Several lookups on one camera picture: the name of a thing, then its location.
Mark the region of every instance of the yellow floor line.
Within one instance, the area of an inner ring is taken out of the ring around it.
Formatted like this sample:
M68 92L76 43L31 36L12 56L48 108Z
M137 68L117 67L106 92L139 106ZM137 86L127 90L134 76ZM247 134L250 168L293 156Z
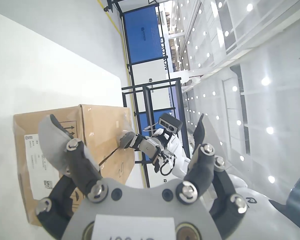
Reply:
M102 7L102 9L105 8L105 6L103 6L101 0L97 0L97 1L98 1L99 5ZM109 15L109 13L108 13L108 12L105 12L105 14L106 14L107 17L110 19L110 21L111 21L111 23L113 24L114 28L117 30L117 32L118 32L118 33L120 34L120 36L122 37L122 34L121 34L119 28L116 26L115 22L112 20L112 18L111 18L111 16Z
M98 4L101 6L101 8L103 9L105 6L102 4L101 0L97 0ZM114 28L117 30L117 32L119 33L120 35L120 38L121 38L121 45L122 45L122 51L123 51L123 59L124 59L124 63L125 63L125 67L127 67L127 64L128 64L128 60L127 60L127 56L126 56L126 52L125 52L125 43L124 43L124 37L122 35L122 33L120 32L119 28L116 26L115 22L112 20L111 16L109 15L108 12L105 12L105 14L107 15L107 17L110 19L112 25L114 26ZM128 85L131 86L131 81L130 81L130 77L129 77L129 74L128 74L128 69L126 68L125 69L126 71L126 77L127 77L127 82L128 82ZM131 94L129 95L130 96L130 100L131 100L131 104L133 104L133 99L132 99L132 96ZM133 124L134 124L134 127L135 129L137 130L137 123L136 123L136 119L135 117L133 116L132 117L133 119ZM139 151L139 157L140 159L142 160L142 155L141 155L141 152ZM143 183L143 187L147 187L147 184L146 184L146 176L145 176L145 172L144 172L144 168L142 167L142 164L140 164L140 170L141 170L141 178L142 178L142 183Z

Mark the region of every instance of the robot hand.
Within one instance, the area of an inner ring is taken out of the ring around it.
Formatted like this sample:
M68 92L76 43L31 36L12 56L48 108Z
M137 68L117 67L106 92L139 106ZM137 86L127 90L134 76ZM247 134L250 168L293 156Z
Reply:
M226 239L239 226L247 203L236 193L220 158L215 157L215 148L206 142L207 137L212 141L213 137L205 131L204 123L209 125L201 116L193 134L193 157L183 180L135 189L102 177L85 144L69 135L53 115L47 116L39 124L40 147L47 160L64 176L50 195L39 201L36 214L40 223L55 239L66 240ZM151 139L136 135L129 145L155 148L153 162L160 157L167 158L167 144L177 133L177 129L169 130L175 133L163 130ZM211 183L217 199L207 211L198 199ZM70 195L76 187L85 198L73 213Z

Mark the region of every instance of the box label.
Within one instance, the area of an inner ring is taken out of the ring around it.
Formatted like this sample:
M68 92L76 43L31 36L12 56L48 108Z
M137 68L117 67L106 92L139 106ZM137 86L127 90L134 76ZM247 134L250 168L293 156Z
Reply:
M41 200L49 196L59 181L59 172L44 157L38 134L25 135L24 143L32 196Z
M135 217L97 214L91 240L175 240L172 217Z

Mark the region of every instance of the gray gripper base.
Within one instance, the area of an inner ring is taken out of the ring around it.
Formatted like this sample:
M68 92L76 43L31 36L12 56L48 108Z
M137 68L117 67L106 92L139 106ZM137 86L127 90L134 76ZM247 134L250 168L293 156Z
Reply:
M109 192L101 203L92 203L85 198L79 209L74 213L62 240L81 239L86 226L95 221L96 215L122 215L139 217L173 217L175 227L181 223L194 225L201 234L201 239L221 240L219 231L202 202L198 199L192 205L183 205L175 195L176 187L181 179L173 179L161 186L147 189L136 189L125 186L111 178L104 178L107 182ZM111 192L115 188L122 190L122 197L119 201L111 198ZM173 200L164 201L162 191L170 189L173 192Z

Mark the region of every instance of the cardboard box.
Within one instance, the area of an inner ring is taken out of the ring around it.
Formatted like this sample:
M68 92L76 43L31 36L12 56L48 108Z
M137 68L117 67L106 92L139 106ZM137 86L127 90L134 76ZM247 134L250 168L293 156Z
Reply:
M48 196L59 180L58 171L43 157L37 137L38 124L46 115L54 114L71 135L89 148L95 162L100 163L117 148L116 136L125 124L131 125L129 108L79 105L50 111L16 114L13 117L18 178L28 222L40 226L35 214L38 200ZM133 149L118 149L101 166L101 175L125 184L133 166ZM72 209L80 205L83 194L76 188L71 198Z

